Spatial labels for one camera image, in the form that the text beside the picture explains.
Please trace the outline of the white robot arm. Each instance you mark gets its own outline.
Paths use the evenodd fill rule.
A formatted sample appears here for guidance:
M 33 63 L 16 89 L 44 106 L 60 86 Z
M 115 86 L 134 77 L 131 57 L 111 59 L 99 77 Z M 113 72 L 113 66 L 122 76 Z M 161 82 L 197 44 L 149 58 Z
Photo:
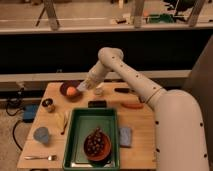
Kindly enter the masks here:
M 156 171 L 210 171 L 202 111 L 183 90 L 166 90 L 123 62 L 119 48 L 104 47 L 80 83 L 89 90 L 117 73 L 154 111 Z

